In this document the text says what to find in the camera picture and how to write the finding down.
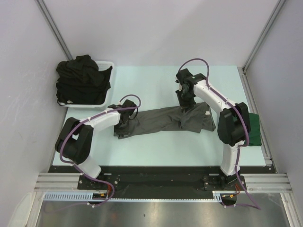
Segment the grey t shirt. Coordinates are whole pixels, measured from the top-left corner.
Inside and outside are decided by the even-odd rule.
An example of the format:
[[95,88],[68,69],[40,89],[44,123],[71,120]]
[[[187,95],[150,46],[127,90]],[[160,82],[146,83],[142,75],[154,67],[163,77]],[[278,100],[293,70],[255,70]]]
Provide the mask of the grey t shirt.
[[132,116],[129,120],[131,123],[131,134],[129,137],[160,131],[200,133],[201,130],[214,131],[216,129],[211,108],[205,102],[195,104],[190,109],[182,109],[180,106],[175,106],[142,111]]

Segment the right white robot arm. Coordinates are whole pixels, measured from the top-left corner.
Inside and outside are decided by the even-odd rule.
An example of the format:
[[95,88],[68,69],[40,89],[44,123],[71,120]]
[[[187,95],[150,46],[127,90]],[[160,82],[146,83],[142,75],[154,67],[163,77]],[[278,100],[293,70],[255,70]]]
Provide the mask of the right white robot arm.
[[218,184],[224,190],[231,189],[240,178],[241,148],[249,144],[251,127],[248,106],[223,96],[201,73],[193,75],[188,69],[179,70],[176,82],[179,83],[176,94],[182,108],[191,109],[195,104],[194,98],[199,97],[217,113],[217,134],[223,143]]

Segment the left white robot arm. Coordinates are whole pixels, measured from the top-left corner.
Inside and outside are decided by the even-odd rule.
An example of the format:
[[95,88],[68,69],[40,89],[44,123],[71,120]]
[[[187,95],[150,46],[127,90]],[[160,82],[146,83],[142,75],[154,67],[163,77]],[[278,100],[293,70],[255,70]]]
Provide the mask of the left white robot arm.
[[89,176],[88,183],[94,189],[101,188],[105,178],[101,167],[90,156],[94,133],[109,127],[125,123],[138,106],[131,100],[119,105],[110,105],[107,109],[82,120],[70,117],[66,120],[55,144],[62,162],[72,164],[80,172]]

